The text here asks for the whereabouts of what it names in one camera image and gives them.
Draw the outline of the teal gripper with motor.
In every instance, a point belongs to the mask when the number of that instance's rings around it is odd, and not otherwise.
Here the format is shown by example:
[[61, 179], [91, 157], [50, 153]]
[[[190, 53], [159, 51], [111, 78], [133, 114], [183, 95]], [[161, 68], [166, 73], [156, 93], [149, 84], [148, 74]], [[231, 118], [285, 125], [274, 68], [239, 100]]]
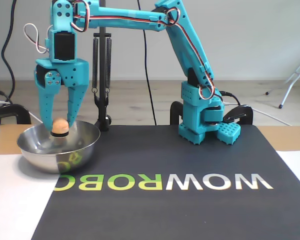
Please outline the teal gripper with motor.
[[39, 113], [48, 131], [53, 125], [54, 97], [63, 83], [68, 90], [67, 121], [71, 127], [78, 115], [89, 85], [89, 63], [82, 59], [76, 62], [51, 62], [49, 58], [36, 60]]

